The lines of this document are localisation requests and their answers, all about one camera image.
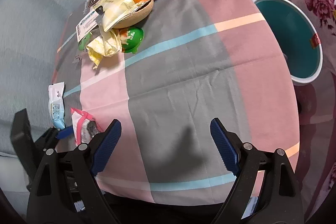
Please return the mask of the teal white trash bin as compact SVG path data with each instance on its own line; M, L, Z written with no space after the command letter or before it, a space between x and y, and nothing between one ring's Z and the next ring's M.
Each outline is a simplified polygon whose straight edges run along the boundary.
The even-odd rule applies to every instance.
M288 0L252 0L270 26L294 85L312 83L321 73L323 51L315 27Z

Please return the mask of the pink candy wrapper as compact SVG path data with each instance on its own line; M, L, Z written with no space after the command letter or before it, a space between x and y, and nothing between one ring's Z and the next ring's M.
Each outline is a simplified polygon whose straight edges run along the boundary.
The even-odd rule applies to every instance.
M102 132L95 118L88 112L71 108L71 119L76 146L89 143L96 134Z

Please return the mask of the white blue wipes packet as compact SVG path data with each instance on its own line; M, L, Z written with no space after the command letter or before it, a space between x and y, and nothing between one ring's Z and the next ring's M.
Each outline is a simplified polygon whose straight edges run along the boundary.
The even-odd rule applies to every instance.
M53 126L60 130L65 129L64 122L64 82L49 85L49 114Z

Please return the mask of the green clear snack packet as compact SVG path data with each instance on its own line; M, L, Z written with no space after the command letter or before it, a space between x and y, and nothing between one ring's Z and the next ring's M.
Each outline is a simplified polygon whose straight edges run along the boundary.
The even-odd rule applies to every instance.
M88 32L88 34L86 34L86 36L84 36L84 38L82 38L79 42L78 45L78 50L79 51L84 51L87 44L92 40L92 32Z

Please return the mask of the yellow white crumpled wrapper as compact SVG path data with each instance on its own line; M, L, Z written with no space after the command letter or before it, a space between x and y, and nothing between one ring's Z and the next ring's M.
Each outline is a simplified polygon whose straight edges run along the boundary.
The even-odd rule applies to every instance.
M105 32L102 27L98 28L100 35L93 39L86 46L93 69L97 69L104 57L112 57L122 51L120 32L111 29Z

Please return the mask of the white medicine box blue print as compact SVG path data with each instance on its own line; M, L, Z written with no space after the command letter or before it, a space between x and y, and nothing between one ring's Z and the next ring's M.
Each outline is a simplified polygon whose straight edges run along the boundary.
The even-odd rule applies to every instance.
M92 10L84 16L82 20L76 26L76 37L79 43L92 29L94 29L98 24L101 23L102 17L104 15L104 10L99 9Z

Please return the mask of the green round jelly cup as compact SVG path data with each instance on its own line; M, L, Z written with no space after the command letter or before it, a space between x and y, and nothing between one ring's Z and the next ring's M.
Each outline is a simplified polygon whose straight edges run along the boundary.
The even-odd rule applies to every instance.
M120 30L120 39L123 53L137 53L137 49L144 38L143 29L128 27Z

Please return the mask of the pink grey checked tablecloth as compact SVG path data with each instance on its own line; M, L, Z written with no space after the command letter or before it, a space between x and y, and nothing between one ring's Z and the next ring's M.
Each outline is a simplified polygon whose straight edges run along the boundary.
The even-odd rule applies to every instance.
M252 0L155 0L139 24L137 52L97 69L75 61L76 25L87 1L68 18L53 80L63 82L66 110L91 114L101 128L117 119L122 134L99 187L170 205L226 199L234 182L210 135L210 121L257 149L285 150L297 165L299 122L290 73Z

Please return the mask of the orange cream snack bag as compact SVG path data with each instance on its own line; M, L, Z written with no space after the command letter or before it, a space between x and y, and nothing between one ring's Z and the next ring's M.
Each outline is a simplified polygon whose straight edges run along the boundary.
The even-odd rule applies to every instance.
M113 28L124 17L128 17L152 0L100 0L94 9L102 7L101 25L105 32Z

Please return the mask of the floral pink bed quilt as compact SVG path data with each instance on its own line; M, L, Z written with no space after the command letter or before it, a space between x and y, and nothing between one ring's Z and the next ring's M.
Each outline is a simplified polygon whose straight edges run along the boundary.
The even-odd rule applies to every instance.
M296 168L306 220L315 218L335 186L335 0L288 0L311 26L288 22L291 36L271 10L284 14L278 3L259 7L276 33L295 80L299 107L300 149Z

